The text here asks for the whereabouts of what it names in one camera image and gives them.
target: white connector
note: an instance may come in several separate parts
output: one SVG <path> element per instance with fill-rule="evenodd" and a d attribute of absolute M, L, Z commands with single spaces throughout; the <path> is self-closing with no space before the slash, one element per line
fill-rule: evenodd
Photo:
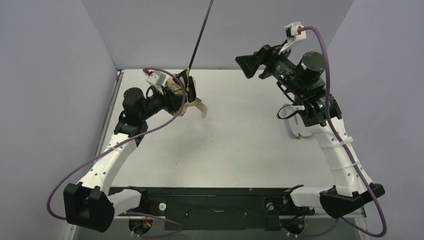
<path fill-rule="evenodd" d="M 296 44 L 306 39 L 306 32 L 298 32 L 298 29 L 303 28 L 304 26 L 300 21 L 292 22 L 289 25 L 286 25 L 285 33 L 287 35 L 287 43 L 282 46 L 278 54 L 283 54 L 290 49 L 292 49 Z"/>
<path fill-rule="evenodd" d="M 146 81 L 150 86 L 153 86 L 160 94 L 164 94 L 162 87 L 164 86 L 167 80 L 167 76 L 160 71 L 153 71 Z"/>

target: black joint housing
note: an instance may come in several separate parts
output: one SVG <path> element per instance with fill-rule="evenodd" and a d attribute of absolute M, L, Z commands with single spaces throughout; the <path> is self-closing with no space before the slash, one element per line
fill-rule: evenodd
<path fill-rule="evenodd" d="M 66 221 L 83 228 L 105 232 L 115 209 L 104 192 L 69 183 L 63 190 Z"/>
<path fill-rule="evenodd" d="M 371 183 L 369 185 L 377 198 L 383 196 L 386 191 L 381 184 Z M 339 195 L 333 187 L 320 193 L 319 201 L 322 208 L 332 218 L 338 219 L 363 207 L 373 199 L 368 191 L 362 194 L 354 194 L 353 197 Z"/>

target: tabletop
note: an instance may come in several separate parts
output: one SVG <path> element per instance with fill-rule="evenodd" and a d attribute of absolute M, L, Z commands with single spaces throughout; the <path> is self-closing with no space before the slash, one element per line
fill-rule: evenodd
<path fill-rule="evenodd" d="M 179 73 L 180 70 L 169 70 Z M 241 70 L 191 70 L 206 118 L 195 107 L 148 134 L 128 157 L 113 187 L 289 188 L 334 184 L 315 139 L 293 138 L 276 113 L 289 103 L 272 77 L 246 79 Z M 123 110 L 125 90 L 149 84 L 141 69 L 126 69 L 110 115 L 103 149 Z M 172 116 L 147 120 L 153 129 Z"/>

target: tan cloth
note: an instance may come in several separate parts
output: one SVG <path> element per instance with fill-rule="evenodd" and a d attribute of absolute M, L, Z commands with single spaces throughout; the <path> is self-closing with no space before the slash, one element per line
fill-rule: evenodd
<path fill-rule="evenodd" d="M 180 77 L 180 80 L 181 80 L 182 84 L 184 85 L 183 77 Z M 194 83 L 194 88 L 196 89 L 196 81 L 195 81 L 194 77 L 193 77 L 193 83 Z M 166 80 L 165 87 L 169 87 L 174 94 L 183 95 L 183 90 L 181 89 L 181 86 L 178 85 L 178 83 L 176 83 L 173 80 L 172 77 L 169 77 Z M 205 104 L 203 104 L 203 102 L 200 98 L 197 97 L 196 100 L 194 100 L 192 102 L 188 102 L 188 101 L 185 102 L 184 107 L 182 108 L 181 114 L 179 115 L 180 117 L 184 116 L 188 107 L 196 107 L 201 112 L 201 118 L 202 119 L 206 118 L 206 114 L 208 113 L 208 108 L 206 107 Z"/>

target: screw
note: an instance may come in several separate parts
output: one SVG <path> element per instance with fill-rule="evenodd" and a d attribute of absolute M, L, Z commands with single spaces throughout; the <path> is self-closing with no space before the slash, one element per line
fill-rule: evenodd
<path fill-rule="evenodd" d="M 159 210 L 161 210 L 161 211 L 165 211 L 165 209 L 167 209 L 167 205 L 166 205 L 165 203 L 161 202 L 161 203 L 159 204 Z"/>
<path fill-rule="evenodd" d="M 265 205 L 265 207 L 266 207 L 268 210 L 270 210 L 270 211 L 272 211 L 272 210 L 274 209 L 274 206 L 273 206 L 273 203 L 272 203 L 272 202 L 268 202 L 268 203 Z"/>

